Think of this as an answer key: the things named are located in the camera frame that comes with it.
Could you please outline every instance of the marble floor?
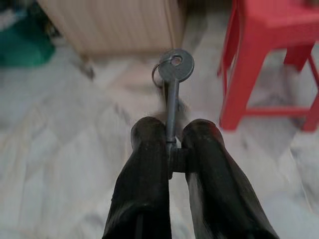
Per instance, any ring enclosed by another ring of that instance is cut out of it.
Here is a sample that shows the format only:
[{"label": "marble floor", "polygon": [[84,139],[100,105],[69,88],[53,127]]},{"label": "marble floor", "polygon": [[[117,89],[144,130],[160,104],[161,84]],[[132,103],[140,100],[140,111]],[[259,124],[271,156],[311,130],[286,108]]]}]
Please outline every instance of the marble floor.
[{"label": "marble floor", "polygon": [[[218,122],[216,77],[228,12],[189,16],[183,46],[195,59],[181,84],[189,120]],[[313,50],[319,60],[319,48]],[[310,68],[297,74],[271,53],[250,105],[309,106],[317,88]],[[130,130],[163,111],[151,81],[159,56],[94,62],[89,81],[71,48],[33,69],[0,69],[0,239],[101,238],[117,175],[132,152]],[[319,236],[319,131],[288,118],[245,118],[224,132],[226,147],[251,181],[282,239]],[[193,239],[188,189],[170,181],[174,239]]]}]

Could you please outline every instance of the key hole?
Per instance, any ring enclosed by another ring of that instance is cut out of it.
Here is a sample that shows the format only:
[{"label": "key hole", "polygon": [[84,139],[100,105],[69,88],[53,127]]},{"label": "key hole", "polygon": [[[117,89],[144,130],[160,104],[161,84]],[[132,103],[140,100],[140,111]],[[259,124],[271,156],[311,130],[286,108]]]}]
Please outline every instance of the key hole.
[{"label": "key hole", "polygon": [[178,66],[179,64],[181,64],[183,61],[183,58],[181,56],[173,56],[170,60],[170,63],[174,66]]}]

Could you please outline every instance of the plastic stool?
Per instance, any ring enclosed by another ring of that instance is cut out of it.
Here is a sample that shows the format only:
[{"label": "plastic stool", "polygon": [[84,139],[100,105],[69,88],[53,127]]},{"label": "plastic stool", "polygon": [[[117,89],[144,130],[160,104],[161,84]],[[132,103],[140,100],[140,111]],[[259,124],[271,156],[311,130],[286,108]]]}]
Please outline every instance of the plastic stool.
[{"label": "plastic stool", "polygon": [[[306,117],[304,131],[319,123],[319,94],[311,106],[246,108],[264,59],[272,49],[287,48],[284,63],[301,71],[308,60],[319,87],[311,56],[319,40],[319,8],[304,0],[234,0],[218,74],[223,75],[224,104],[220,125],[235,130],[243,116]],[[234,61],[227,87],[227,70]]]}]

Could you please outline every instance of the white floor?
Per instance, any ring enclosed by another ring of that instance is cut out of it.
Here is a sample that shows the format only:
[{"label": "white floor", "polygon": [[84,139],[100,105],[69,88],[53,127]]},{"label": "white floor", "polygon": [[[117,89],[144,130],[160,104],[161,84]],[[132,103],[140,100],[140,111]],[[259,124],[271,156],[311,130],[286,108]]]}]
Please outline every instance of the white floor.
[{"label": "white floor", "polygon": [[[194,14],[184,47],[195,59],[180,96],[189,120],[218,122],[222,84],[216,70],[228,16]],[[319,48],[313,50],[319,59]],[[251,105],[310,105],[317,93],[308,66],[298,75],[271,54]],[[100,238],[118,173],[131,153],[130,130],[162,105],[151,81],[159,57],[98,61],[90,82],[77,55],[59,48],[34,69],[0,71],[0,239]],[[250,179],[282,239],[319,236],[319,131],[295,120],[245,118],[223,132],[226,147]],[[187,184],[170,181],[175,239],[194,238]]]}]

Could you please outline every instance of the green object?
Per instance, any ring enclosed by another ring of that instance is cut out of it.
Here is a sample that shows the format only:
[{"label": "green object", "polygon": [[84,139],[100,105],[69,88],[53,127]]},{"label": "green object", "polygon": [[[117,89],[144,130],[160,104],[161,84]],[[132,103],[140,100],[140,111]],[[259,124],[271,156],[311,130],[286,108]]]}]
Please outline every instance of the green object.
[{"label": "green object", "polygon": [[54,46],[30,18],[0,32],[0,66],[38,66],[48,62]]}]

